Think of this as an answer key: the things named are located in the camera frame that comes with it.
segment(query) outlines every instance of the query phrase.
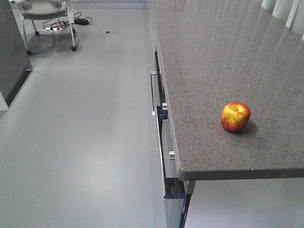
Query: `apple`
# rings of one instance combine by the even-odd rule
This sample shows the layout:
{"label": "apple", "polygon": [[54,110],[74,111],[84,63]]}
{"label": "apple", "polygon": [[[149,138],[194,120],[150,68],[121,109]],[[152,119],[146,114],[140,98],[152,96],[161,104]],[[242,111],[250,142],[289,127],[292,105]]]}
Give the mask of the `apple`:
{"label": "apple", "polygon": [[238,132],[247,125],[250,114],[250,108],[246,104],[231,102],[223,109],[222,126],[228,131]]}

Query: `gray floor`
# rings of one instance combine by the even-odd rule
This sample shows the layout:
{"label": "gray floor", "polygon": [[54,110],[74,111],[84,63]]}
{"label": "gray floor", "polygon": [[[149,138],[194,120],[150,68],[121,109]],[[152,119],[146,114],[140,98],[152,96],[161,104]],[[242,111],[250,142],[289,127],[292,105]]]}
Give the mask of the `gray floor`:
{"label": "gray floor", "polygon": [[68,30],[29,35],[34,71],[0,119],[0,227],[165,227],[148,11],[74,11],[94,20],[77,52]]}

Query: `chair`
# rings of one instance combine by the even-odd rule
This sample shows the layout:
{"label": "chair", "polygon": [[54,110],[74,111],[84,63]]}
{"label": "chair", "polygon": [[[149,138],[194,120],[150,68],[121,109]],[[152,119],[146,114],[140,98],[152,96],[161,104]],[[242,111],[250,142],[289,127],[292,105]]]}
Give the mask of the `chair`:
{"label": "chair", "polygon": [[77,50],[74,40],[75,30],[73,29],[73,24],[75,23],[74,14],[70,0],[15,0],[15,3],[18,5],[18,8],[20,10],[23,34],[25,38],[25,48],[28,55],[31,55],[31,51],[29,49],[28,39],[24,27],[24,21],[26,19],[30,19],[32,21],[35,35],[39,36],[39,32],[36,29],[34,20],[49,20],[64,16],[67,17],[71,28],[73,42],[71,49],[72,51]]}

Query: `chair leg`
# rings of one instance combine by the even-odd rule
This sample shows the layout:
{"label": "chair leg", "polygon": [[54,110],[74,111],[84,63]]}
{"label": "chair leg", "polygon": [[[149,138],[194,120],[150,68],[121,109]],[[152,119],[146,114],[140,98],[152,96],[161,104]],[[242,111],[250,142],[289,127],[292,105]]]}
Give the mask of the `chair leg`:
{"label": "chair leg", "polygon": [[24,46],[25,46],[25,49],[27,51],[27,54],[30,56],[32,53],[29,50],[28,38],[27,38],[27,34],[25,32],[25,27],[24,27],[24,19],[22,19],[22,28],[23,28],[23,35],[24,35],[24,40],[25,40]]}
{"label": "chair leg", "polygon": [[72,41],[73,41],[73,46],[71,47],[71,49],[72,49],[72,51],[76,51],[77,47],[75,46],[73,24],[70,24],[70,27],[71,27],[71,34],[72,34]]}
{"label": "chair leg", "polygon": [[35,35],[36,36],[39,36],[40,34],[39,34],[39,32],[37,31],[37,28],[36,28],[36,25],[35,25],[35,23],[34,23],[34,20],[31,20],[32,21],[32,24],[33,24],[33,27],[34,27],[34,30],[35,30]]}

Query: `gray granite countertop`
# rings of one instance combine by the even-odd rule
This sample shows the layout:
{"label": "gray granite countertop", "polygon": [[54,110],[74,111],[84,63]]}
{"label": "gray granite countertop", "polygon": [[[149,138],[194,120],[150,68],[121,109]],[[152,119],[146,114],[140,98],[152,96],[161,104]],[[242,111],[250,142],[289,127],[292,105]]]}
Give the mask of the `gray granite countertop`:
{"label": "gray granite countertop", "polygon": [[[154,0],[181,180],[304,177],[304,41],[253,0]],[[225,131],[223,107],[251,108]]]}

